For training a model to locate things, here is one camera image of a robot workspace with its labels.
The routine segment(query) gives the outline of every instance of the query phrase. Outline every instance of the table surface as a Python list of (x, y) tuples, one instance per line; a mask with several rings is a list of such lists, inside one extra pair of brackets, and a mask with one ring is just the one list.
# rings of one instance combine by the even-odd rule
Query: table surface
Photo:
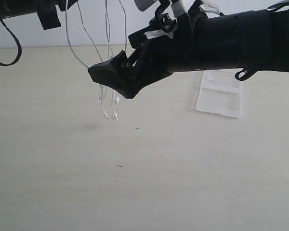
[(289, 231), (289, 73), (246, 81), (242, 119), (196, 112), (200, 79), (121, 98), (115, 122), (68, 48), (0, 67), (0, 231)]

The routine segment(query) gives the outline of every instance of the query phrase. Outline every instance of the plastic case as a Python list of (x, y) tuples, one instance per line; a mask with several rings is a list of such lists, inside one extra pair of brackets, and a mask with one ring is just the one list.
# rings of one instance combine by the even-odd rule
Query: plastic case
[(232, 118), (243, 116), (243, 83), (231, 71), (204, 71), (196, 105), (197, 111)]

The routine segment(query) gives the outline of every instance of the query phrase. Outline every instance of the white wall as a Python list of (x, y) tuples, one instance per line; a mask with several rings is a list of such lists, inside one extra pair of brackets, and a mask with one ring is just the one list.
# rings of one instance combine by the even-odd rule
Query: white wall
[[(276, 0), (259, 1), (230, 1), (230, 0), (212, 0), (217, 3), (226, 14), (236, 13), (247, 10), (265, 9)], [(148, 21), (153, 17), (155, 6), (146, 12), (137, 10), (133, 0), (122, 0), (128, 15), (128, 32), (139, 30), (148, 25)], [(105, 4), (104, 0), (80, 0), (85, 23), (89, 32), (93, 35), (98, 45), (106, 44), (105, 36)], [(109, 1), (110, 20), (112, 22), (112, 44), (124, 43), (124, 17), (118, 0)], [(63, 27), (44, 31), (40, 25), (36, 14), (24, 15), (18, 18), (5, 20), (6, 24), (20, 39), (23, 47), (49, 47), (66, 46), (66, 36), (64, 29), (64, 13), (58, 12)], [(90, 45), (81, 27), (77, 6), (69, 10), (69, 26), (72, 44), (75, 46)], [(0, 27), (0, 48), (15, 47), (15, 43), (5, 29)]]

